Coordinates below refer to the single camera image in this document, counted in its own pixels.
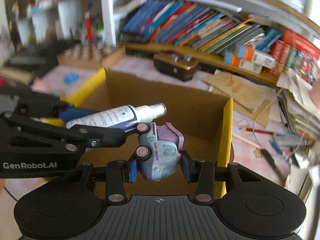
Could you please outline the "yellow cardboard box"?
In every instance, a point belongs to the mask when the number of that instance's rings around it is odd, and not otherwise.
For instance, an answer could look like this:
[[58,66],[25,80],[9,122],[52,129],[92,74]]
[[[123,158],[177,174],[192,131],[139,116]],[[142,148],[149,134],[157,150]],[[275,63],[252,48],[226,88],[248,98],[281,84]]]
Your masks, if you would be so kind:
[[[99,70],[72,94],[63,92],[62,100],[75,107],[104,111],[123,105],[143,106],[164,103],[165,116],[155,119],[157,125],[166,122],[184,135],[183,149],[195,160],[208,160],[218,166],[229,163],[233,99],[206,90],[151,81],[118,70]],[[110,161],[128,159],[138,145],[137,135],[127,138],[120,148],[98,148],[80,158],[78,164],[92,162],[95,167]],[[127,196],[189,195],[195,193],[196,184],[185,182],[178,167],[173,176],[158,182],[146,181],[141,175],[134,184],[125,184]]]

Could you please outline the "white spray bottle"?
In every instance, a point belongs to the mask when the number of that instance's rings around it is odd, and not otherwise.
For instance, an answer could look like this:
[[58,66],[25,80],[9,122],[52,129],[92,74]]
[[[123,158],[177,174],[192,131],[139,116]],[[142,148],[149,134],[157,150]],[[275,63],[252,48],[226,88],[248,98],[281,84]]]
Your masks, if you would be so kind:
[[71,120],[67,122],[66,128],[70,129],[75,125],[82,125],[118,128],[125,132],[131,132],[138,123],[150,123],[152,120],[166,115],[166,112],[167,108],[163,103],[140,107],[125,105]]

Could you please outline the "brown effects pedal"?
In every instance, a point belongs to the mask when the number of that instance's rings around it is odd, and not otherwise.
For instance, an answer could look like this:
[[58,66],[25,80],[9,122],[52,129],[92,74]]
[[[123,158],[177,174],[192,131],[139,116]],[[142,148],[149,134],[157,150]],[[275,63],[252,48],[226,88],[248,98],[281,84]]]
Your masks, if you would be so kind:
[[199,61],[191,55],[174,50],[163,50],[153,56],[153,65],[162,74],[181,81],[189,81],[197,72]]

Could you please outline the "grey purple toy truck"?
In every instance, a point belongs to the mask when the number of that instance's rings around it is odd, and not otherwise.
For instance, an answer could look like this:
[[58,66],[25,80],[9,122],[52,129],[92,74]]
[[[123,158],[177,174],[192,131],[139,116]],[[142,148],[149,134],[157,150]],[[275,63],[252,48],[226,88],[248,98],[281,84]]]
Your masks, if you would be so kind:
[[140,172],[147,181],[160,181],[173,175],[180,162],[184,136],[170,122],[154,122],[136,127],[139,146],[135,151]]

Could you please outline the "white bookshelf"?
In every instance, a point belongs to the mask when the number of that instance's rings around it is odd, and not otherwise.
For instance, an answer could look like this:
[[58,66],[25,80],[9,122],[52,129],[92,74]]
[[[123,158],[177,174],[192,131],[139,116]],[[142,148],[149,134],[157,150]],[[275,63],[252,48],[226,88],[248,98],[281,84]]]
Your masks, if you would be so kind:
[[[257,38],[256,50],[279,55],[267,75],[275,78],[290,68],[298,53],[319,59],[311,42],[319,37],[319,24],[304,15],[305,0],[287,4],[279,0],[98,0],[103,40],[129,50],[158,52],[166,49],[190,53],[203,63],[227,68],[227,50]],[[76,24],[89,17],[86,0],[42,0],[33,10],[58,8],[65,38]]]

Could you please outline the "pink checkered tablecloth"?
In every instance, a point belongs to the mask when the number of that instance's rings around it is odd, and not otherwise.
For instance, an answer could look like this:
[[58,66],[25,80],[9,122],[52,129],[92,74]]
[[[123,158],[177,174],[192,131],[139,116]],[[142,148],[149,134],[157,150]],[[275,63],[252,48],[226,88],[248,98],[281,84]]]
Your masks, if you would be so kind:
[[[153,65],[150,59],[143,59],[133,56],[125,56],[117,62],[110,70],[118,70],[120,72],[136,75],[137,77],[157,81],[162,83],[169,83],[173,85],[185,85],[201,90],[208,90],[207,85],[203,80],[210,76],[207,72],[198,71],[193,79],[188,82],[183,82],[173,77],[160,73]],[[253,120],[241,114],[235,109],[236,103],[233,103],[233,124],[232,134],[239,134],[243,138],[254,142],[255,139],[250,132],[244,132],[239,129],[240,125],[252,126]],[[277,176],[276,172],[268,164],[266,159],[261,155],[260,150],[256,150],[253,146],[232,137],[229,162],[235,161],[241,165],[249,168],[250,170],[268,178],[274,183],[284,186],[285,183]],[[49,178],[35,178],[35,179],[1,179],[1,211],[9,208],[11,211],[14,208],[16,200],[29,193],[33,189],[43,185]]]

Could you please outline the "row of leaning books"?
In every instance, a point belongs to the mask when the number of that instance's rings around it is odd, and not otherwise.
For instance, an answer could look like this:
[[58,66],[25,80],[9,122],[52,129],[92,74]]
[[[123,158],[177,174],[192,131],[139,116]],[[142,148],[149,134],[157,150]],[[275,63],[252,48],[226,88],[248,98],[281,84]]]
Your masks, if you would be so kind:
[[242,44],[263,53],[282,37],[278,29],[226,10],[186,0],[146,0],[131,12],[120,32],[122,43],[161,43],[210,54]]

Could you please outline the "blue plastic bag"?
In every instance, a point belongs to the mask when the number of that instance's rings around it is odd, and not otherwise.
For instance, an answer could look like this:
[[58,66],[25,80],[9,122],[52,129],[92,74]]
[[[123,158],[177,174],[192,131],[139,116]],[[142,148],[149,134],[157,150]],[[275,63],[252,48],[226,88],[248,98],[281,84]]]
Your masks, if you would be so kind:
[[70,72],[63,77],[63,81],[67,85],[71,85],[75,83],[76,81],[78,81],[78,79],[79,79],[79,75],[74,72]]

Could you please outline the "orange white medicine box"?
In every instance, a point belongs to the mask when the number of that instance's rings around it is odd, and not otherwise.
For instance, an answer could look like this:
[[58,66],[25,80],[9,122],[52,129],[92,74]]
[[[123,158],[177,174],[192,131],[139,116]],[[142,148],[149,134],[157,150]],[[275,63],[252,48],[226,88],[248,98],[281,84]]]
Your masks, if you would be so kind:
[[240,59],[251,61],[270,69],[274,67],[276,62],[271,55],[262,53],[258,50],[255,50],[248,46],[244,46],[242,44],[237,46],[235,53],[236,56]]

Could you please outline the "stack of papers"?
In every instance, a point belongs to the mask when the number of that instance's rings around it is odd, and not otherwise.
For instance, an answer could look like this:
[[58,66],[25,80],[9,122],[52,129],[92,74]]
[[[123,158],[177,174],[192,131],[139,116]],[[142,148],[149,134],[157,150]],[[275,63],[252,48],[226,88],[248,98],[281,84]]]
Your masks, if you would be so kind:
[[319,139],[319,108],[310,98],[312,86],[297,73],[281,73],[276,86],[281,88],[279,105],[291,133],[305,139]]

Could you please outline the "red pencil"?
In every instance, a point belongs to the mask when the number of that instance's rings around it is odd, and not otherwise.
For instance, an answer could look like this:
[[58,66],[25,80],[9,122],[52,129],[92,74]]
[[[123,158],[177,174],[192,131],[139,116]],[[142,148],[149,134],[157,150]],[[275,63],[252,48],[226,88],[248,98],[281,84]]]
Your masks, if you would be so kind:
[[267,131],[267,130],[263,130],[263,129],[252,129],[250,127],[240,127],[240,130],[242,131],[246,131],[246,132],[254,132],[254,133],[261,133],[261,134],[269,134],[272,135],[274,132],[272,131]]

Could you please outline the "wooden chess board box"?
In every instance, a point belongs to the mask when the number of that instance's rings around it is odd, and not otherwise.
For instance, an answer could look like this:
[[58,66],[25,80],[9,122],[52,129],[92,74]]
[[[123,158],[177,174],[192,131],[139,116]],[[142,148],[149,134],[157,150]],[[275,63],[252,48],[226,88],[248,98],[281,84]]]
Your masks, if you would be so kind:
[[124,47],[115,47],[103,42],[76,44],[57,56],[60,65],[94,69],[111,68],[126,56]]

